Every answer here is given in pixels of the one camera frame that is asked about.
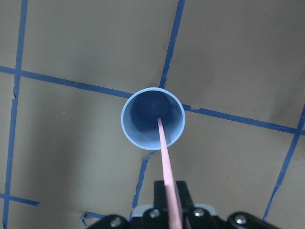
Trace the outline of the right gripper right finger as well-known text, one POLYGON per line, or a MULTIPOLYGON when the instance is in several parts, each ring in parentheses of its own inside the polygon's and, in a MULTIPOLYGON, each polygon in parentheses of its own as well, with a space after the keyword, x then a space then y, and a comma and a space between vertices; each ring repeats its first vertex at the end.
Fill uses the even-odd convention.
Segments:
POLYGON ((190 229, 189 214, 194 208, 188 186, 185 181, 176 181, 176 192, 178 199, 178 206, 180 215, 182 216, 182 223, 184 229, 190 229))

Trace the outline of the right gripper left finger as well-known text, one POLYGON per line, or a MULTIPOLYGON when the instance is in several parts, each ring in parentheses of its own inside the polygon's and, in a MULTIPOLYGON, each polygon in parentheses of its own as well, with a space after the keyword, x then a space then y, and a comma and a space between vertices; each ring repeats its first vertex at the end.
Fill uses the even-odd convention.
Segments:
POLYGON ((168 207, 165 185, 163 180, 154 181, 154 209, 159 211, 155 221, 155 229, 168 229, 168 207))

